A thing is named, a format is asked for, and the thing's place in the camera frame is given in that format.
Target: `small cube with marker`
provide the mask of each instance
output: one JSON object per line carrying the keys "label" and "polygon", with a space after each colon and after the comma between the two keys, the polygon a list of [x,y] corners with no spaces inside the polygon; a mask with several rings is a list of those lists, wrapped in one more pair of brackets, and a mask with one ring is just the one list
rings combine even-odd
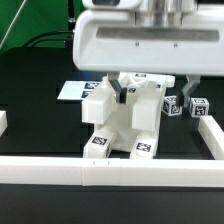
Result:
{"label": "small cube with marker", "polygon": [[84,158],[107,158],[111,152],[110,141],[105,137],[93,136],[84,147]]}
{"label": "small cube with marker", "polygon": [[156,140],[137,137],[132,148],[130,159],[153,159],[156,154]]}
{"label": "small cube with marker", "polygon": [[177,116],[182,114],[182,106],[177,106],[176,100],[176,96],[164,97],[162,111],[168,116]]}
{"label": "small cube with marker", "polygon": [[191,117],[200,118],[208,115],[209,102],[206,98],[191,98],[190,113]]}

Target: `white plastic part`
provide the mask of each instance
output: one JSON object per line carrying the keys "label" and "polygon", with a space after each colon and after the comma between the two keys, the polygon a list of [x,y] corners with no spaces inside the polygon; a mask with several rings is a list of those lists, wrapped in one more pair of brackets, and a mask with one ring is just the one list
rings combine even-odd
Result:
{"label": "white plastic part", "polygon": [[[84,147],[84,158],[105,158],[111,149],[133,151],[132,159],[143,158],[142,153],[138,156],[133,150],[143,131],[145,144],[154,140],[151,152],[156,152],[163,97],[167,86],[174,86],[175,77],[122,72],[118,81],[127,88],[126,104],[116,103],[108,77],[82,102],[82,121],[95,124],[95,132]],[[145,158],[154,155],[145,154]]]}
{"label": "white plastic part", "polygon": [[157,139],[150,136],[137,136],[130,159],[153,159],[156,155]]}
{"label": "white plastic part", "polygon": [[189,109],[192,117],[200,118],[208,115],[209,102],[206,98],[191,98]]}
{"label": "white plastic part", "polygon": [[111,127],[103,126],[96,130],[84,147],[83,158],[108,157],[115,139],[116,132]]}
{"label": "white plastic part", "polygon": [[66,81],[58,96],[58,100],[83,100],[98,85],[99,82],[92,81]]}
{"label": "white plastic part", "polygon": [[7,126],[8,124],[6,118],[6,111],[0,111],[0,136],[3,134]]}
{"label": "white plastic part", "polygon": [[82,160],[0,156],[0,183],[82,185]]}
{"label": "white plastic part", "polygon": [[82,102],[82,121],[104,124],[113,110],[113,89],[104,81]]}
{"label": "white plastic part", "polygon": [[161,92],[155,89],[151,94],[141,94],[133,107],[132,128],[145,131],[155,131],[160,118]]}
{"label": "white plastic part", "polygon": [[106,6],[106,5],[95,5],[93,0],[83,0],[83,4],[86,8],[90,9],[110,9],[110,10],[133,10],[140,6],[142,0],[120,0],[118,5]]}
{"label": "white plastic part", "polygon": [[214,160],[123,160],[120,185],[223,187],[224,163]]}
{"label": "white plastic part", "polygon": [[0,183],[224,187],[224,163],[0,156]]}
{"label": "white plastic part", "polygon": [[84,159],[82,184],[87,185],[120,185],[120,159],[92,160]]}
{"label": "white plastic part", "polygon": [[202,116],[198,131],[216,160],[224,160],[224,132],[212,116]]}
{"label": "white plastic part", "polygon": [[182,114],[182,106],[176,106],[177,96],[166,96],[163,100],[162,111],[168,116],[178,116]]}
{"label": "white plastic part", "polygon": [[157,40],[126,38],[118,35],[100,37],[100,28],[136,27],[135,14],[128,11],[84,12],[77,21],[73,58],[82,70],[139,71],[164,74],[224,75],[224,7],[219,13],[213,7],[203,7],[195,13],[186,14],[178,29],[216,32],[211,41],[180,40],[175,38]]}

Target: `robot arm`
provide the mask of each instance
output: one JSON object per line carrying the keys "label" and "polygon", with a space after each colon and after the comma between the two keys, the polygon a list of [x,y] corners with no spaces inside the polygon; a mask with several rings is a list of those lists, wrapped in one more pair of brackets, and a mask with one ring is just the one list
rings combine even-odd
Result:
{"label": "robot arm", "polygon": [[224,75],[224,7],[194,0],[84,0],[79,69]]}

